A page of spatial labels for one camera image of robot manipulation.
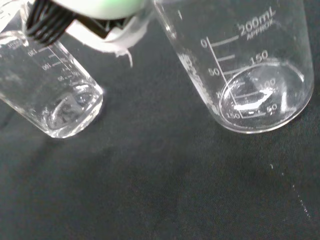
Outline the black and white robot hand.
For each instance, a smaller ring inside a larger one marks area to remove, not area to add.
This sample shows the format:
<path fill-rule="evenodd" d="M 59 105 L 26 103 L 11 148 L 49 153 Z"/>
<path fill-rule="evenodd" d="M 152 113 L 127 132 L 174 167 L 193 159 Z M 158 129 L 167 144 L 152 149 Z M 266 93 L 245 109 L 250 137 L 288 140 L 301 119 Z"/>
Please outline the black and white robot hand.
<path fill-rule="evenodd" d="M 152 18 L 147 0 L 23 0 L 22 29 L 43 46 L 65 34 L 85 46 L 131 58 Z"/>

